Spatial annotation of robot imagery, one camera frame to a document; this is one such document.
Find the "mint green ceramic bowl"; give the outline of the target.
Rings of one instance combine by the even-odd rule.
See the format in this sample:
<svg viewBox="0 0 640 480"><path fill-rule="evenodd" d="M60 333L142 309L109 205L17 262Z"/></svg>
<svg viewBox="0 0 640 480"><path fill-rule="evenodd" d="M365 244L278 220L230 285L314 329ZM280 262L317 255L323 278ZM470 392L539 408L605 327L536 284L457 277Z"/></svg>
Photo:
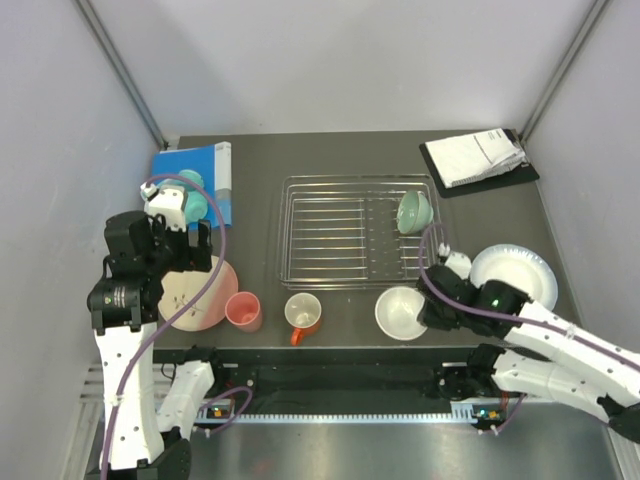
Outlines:
<svg viewBox="0 0 640 480"><path fill-rule="evenodd" d="M416 234L424 230L434 218L434 209L421 191L408 191L402 197L396 225L401 235Z"/></svg>

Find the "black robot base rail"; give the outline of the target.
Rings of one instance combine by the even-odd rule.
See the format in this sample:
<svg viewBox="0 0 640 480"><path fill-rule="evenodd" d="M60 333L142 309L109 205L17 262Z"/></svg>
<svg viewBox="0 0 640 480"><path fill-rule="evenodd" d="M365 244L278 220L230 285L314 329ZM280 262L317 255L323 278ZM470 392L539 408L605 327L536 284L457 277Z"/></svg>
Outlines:
<svg viewBox="0 0 640 480"><path fill-rule="evenodd" d="M156 363L180 365L203 355L214 374L212 391L246 386L256 400L289 395L401 392L434 401L499 398L488 373L471 365L465 348L281 348L156 350Z"/></svg>

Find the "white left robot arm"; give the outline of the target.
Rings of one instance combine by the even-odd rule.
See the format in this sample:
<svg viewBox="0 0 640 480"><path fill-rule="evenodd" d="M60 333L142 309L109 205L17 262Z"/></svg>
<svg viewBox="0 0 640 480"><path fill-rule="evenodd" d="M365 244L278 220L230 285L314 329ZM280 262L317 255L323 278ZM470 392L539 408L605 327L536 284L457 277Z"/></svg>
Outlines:
<svg viewBox="0 0 640 480"><path fill-rule="evenodd" d="M185 351L163 403L154 394L153 345L162 280L170 272L216 278L211 227L198 223L197 241L161 214L141 210L109 218L102 275L87 297L103 374L105 432L91 479L185 479L191 468L190 436L204 396L226 387L227 374L210 348Z"/></svg>

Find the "white plate blue rim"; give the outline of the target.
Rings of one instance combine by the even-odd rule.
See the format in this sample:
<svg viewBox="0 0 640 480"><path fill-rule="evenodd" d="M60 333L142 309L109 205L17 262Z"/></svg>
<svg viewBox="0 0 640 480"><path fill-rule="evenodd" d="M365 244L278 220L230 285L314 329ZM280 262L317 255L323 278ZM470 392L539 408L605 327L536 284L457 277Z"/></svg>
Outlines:
<svg viewBox="0 0 640 480"><path fill-rule="evenodd" d="M470 280L482 286L500 280L527 293L548 310L558 299L558 283L548 263L532 250L514 244L497 244L482 250L473 260Z"/></svg>

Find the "white bowl orange outside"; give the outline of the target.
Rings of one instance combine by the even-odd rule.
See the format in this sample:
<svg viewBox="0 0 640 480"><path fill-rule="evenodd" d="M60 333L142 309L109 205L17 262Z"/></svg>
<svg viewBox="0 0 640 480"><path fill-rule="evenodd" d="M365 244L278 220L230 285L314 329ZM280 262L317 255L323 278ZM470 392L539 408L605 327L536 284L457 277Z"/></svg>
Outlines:
<svg viewBox="0 0 640 480"><path fill-rule="evenodd" d="M424 305L425 297L417 289L407 286L388 288L376 301L376 323L385 335L394 340L416 340L428 330L418 320Z"/></svg>

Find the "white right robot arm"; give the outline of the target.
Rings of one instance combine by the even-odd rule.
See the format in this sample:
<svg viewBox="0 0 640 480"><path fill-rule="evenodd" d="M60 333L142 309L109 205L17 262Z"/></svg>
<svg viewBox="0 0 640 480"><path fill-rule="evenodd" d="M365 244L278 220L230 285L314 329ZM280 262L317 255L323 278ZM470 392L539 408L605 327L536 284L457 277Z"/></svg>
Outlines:
<svg viewBox="0 0 640 480"><path fill-rule="evenodd" d="M420 270L420 324L494 338L463 367L445 367L441 393L459 400L526 394L581 410L631 442L639 440L639 355L568 322L499 280L474 286L451 268Z"/></svg>

